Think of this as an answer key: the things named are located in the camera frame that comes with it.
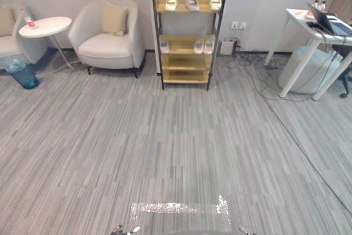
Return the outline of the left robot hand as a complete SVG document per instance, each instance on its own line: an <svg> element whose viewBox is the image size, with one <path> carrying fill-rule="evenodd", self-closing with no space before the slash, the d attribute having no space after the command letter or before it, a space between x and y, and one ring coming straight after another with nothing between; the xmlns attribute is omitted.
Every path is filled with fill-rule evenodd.
<svg viewBox="0 0 352 235"><path fill-rule="evenodd" d="M140 226L135 226L132 228L130 231L123 231L123 225L118 225L118 227L113 230L110 235L134 235L137 234L140 231L141 227Z"/></svg>

